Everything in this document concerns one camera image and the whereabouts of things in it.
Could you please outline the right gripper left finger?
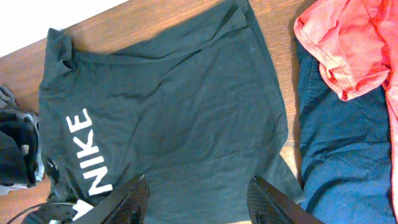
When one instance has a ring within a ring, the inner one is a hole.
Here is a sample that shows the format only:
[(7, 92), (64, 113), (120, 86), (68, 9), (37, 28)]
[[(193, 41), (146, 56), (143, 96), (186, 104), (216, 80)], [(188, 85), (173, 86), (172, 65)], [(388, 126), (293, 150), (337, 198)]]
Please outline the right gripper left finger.
[(144, 175), (120, 186), (75, 224), (143, 224), (149, 200), (149, 185)]

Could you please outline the dark green Nike t-shirt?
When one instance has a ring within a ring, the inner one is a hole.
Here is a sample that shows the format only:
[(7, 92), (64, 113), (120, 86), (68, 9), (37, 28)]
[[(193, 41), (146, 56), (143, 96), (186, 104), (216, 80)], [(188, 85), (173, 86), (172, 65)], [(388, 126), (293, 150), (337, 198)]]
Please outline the dark green Nike t-shirt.
[(285, 106), (247, 1), (112, 54), (50, 29), (39, 134), (49, 202), (97, 205), (137, 175), (150, 188), (146, 223), (245, 221), (255, 175), (304, 199), (280, 156)]

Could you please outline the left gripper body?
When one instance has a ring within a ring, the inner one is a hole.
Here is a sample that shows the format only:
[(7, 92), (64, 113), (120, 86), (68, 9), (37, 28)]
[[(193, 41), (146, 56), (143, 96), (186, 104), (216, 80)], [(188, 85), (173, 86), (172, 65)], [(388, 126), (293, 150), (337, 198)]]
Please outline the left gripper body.
[(40, 205), (29, 213), (30, 224), (95, 223), (94, 206), (77, 200), (75, 203), (52, 202)]

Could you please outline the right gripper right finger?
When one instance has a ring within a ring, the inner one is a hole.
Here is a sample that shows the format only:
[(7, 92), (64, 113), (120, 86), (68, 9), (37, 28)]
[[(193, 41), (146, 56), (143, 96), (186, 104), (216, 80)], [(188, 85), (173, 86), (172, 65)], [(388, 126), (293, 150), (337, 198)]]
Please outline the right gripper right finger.
[(249, 181), (247, 205), (252, 224), (324, 224), (259, 175)]

